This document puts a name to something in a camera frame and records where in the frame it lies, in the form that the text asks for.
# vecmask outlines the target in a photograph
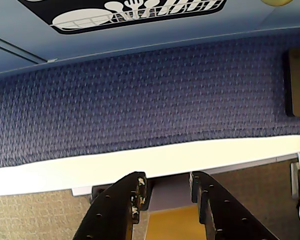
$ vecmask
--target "dish rack icon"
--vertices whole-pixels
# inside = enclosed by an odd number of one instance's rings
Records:
[[[191,2],[180,3],[184,2],[184,0],[179,0],[177,4],[167,5],[169,2],[169,0],[167,0],[166,4],[162,6],[85,17],[70,21],[58,22],[57,24],[51,24],[50,26],[57,27],[62,31],[76,31],[84,28],[160,18],[164,16],[213,11],[218,9],[225,1],[226,0],[192,0]]]

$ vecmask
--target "yellow floor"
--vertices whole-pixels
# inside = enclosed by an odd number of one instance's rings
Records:
[[[196,204],[149,214],[145,240],[205,240]]]

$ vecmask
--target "electrical outlet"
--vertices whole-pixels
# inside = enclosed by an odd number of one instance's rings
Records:
[[[299,199],[299,175],[300,175],[300,165],[299,162],[293,162],[290,164],[290,173],[291,173],[291,195],[295,200]]]

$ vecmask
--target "carpeted floor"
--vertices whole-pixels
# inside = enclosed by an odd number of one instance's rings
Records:
[[[196,140],[300,134],[300,118],[285,113],[282,54],[293,47],[300,47],[300,32],[0,79],[0,167]]]
[[[296,202],[291,198],[290,161],[214,176],[281,240],[300,240]],[[87,196],[70,190],[0,197],[0,240],[71,240],[89,208]],[[143,240],[148,213],[134,226]]]

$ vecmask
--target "white trim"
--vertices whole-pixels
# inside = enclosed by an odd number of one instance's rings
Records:
[[[0,196],[106,185],[133,171],[144,171],[148,178],[154,178],[247,167],[248,163],[266,160],[260,162],[265,164],[297,152],[300,135],[194,141],[59,158],[0,168]]]

